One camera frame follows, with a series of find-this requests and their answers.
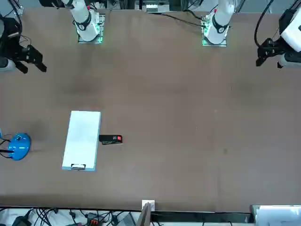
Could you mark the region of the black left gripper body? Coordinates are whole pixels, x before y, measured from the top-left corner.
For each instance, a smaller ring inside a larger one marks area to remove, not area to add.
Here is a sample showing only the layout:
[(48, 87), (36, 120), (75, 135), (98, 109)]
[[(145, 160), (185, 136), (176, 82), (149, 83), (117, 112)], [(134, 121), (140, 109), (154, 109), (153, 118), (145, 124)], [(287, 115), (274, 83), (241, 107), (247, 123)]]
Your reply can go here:
[(270, 44), (270, 57), (275, 57), (285, 53), (286, 42), (284, 40), (272, 40)]

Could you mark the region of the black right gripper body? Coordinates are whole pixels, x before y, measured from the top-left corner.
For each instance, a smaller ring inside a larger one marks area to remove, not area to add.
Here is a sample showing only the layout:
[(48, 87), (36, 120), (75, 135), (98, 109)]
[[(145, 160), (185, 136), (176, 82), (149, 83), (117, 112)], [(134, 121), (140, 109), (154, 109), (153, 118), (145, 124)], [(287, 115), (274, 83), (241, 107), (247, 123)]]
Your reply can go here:
[(9, 59), (12, 60), (13, 62), (27, 62), (32, 63), (31, 59), (31, 49), (32, 45), (27, 45), (27, 46), (22, 46), (20, 44), (14, 44), (10, 45), (10, 54), (9, 54)]

